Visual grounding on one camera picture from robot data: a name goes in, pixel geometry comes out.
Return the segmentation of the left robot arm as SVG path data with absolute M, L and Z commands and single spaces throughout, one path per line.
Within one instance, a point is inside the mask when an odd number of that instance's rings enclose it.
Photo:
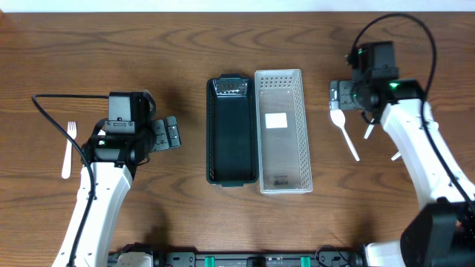
M 148 91 L 112 92 L 108 118 L 81 147 L 83 168 L 70 224 L 55 266 L 106 266 L 117 218 L 137 168 L 154 152 L 181 144 L 173 116 L 155 119 Z

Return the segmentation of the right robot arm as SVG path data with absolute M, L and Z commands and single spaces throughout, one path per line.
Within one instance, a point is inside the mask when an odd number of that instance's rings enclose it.
M 399 150 L 420 211 L 395 241 L 368 243 L 353 266 L 473 266 L 474 184 L 465 176 L 434 121 L 425 92 L 400 79 L 392 42 L 354 46 L 352 78 L 330 84 L 330 116 L 370 114 Z

